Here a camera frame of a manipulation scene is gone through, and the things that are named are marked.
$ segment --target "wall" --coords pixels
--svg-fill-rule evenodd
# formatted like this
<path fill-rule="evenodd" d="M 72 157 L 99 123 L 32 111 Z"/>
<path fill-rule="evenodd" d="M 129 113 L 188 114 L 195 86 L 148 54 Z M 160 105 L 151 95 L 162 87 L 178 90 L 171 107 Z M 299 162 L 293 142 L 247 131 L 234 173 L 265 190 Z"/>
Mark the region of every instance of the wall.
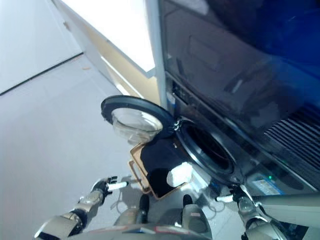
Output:
<path fill-rule="evenodd" d="M 0 93 L 81 52 L 50 0 L 0 1 Z"/>
<path fill-rule="evenodd" d="M 53 2 L 66 19 L 70 31 L 82 46 L 84 53 L 106 78 L 111 80 L 116 86 L 121 85 L 129 95 L 136 97 L 143 96 L 146 100 L 158 105 L 160 104 L 157 79 L 155 77 L 147 78 L 134 64 L 126 59 L 108 39 L 61 0 L 54 0 Z M 106 59 L 123 78 L 115 74 L 101 56 Z"/>

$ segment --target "front-loading washing machine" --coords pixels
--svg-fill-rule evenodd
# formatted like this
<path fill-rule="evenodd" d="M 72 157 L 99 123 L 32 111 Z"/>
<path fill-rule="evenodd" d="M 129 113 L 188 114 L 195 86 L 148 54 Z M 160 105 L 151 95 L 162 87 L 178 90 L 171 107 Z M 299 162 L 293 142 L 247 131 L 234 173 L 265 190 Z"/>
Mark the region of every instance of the front-loading washing machine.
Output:
<path fill-rule="evenodd" d="M 244 184 L 256 196 L 313 192 L 285 168 L 262 153 L 248 154 L 226 126 L 200 114 L 176 97 L 176 114 L 145 99 L 115 95 L 101 103 L 103 118 L 131 144 L 144 143 L 146 164 L 188 162 L 208 183 Z"/>
<path fill-rule="evenodd" d="M 146 143 L 150 161 L 166 161 L 172 145 L 253 195 L 317 191 L 320 17 L 311 2 L 158 1 L 167 110 L 112 96 L 103 117 Z"/>

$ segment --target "laundry basket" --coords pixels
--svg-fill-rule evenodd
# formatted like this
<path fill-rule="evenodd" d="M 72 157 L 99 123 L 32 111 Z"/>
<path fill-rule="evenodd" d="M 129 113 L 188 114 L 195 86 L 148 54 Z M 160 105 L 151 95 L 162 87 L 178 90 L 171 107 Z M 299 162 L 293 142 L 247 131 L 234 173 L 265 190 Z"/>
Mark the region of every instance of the laundry basket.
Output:
<path fill-rule="evenodd" d="M 153 187 L 150 185 L 148 181 L 148 172 L 146 171 L 143 161 L 141 160 L 141 151 L 145 147 L 144 144 L 138 144 L 135 146 L 131 151 L 131 160 L 128 162 L 128 165 L 130 167 L 130 170 L 133 174 L 133 176 L 136 178 L 142 192 L 144 194 L 152 193 L 154 198 L 157 200 L 161 200 L 165 197 L 167 197 L 169 194 L 175 192 L 176 190 L 180 189 L 182 186 L 184 186 L 187 183 L 183 183 L 177 187 L 175 187 L 173 190 L 169 191 L 165 195 L 159 196 L 156 191 L 154 191 Z"/>

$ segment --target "open washing machine door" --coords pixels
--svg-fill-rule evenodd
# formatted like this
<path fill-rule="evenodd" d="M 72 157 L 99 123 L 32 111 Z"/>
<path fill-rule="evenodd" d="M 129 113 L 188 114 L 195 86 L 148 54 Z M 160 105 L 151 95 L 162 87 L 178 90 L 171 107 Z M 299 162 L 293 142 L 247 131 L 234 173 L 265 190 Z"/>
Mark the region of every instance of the open washing machine door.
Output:
<path fill-rule="evenodd" d="M 175 119 L 162 107 L 133 96 L 116 95 L 101 103 L 101 114 L 115 132 L 130 144 L 176 137 L 180 145 L 205 172 L 222 184 L 244 182 L 229 151 L 205 128 L 180 116 Z"/>

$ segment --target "gray floor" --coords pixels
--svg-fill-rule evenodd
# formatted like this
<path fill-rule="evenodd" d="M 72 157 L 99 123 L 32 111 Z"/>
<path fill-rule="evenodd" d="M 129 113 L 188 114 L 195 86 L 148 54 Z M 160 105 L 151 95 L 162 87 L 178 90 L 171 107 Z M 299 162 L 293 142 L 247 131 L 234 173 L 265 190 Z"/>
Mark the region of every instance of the gray floor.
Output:
<path fill-rule="evenodd" d="M 48 218 L 69 211 L 99 178 L 130 180 L 132 146 L 100 115 L 100 103 L 119 94 L 81 56 L 0 96 L 1 239 L 30 239 Z M 175 216 L 184 192 L 151 199 L 150 220 Z M 88 230 L 112 225 L 138 204 L 137 184 L 108 196 Z M 234 205 L 204 206 L 214 239 L 240 239 Z"/>

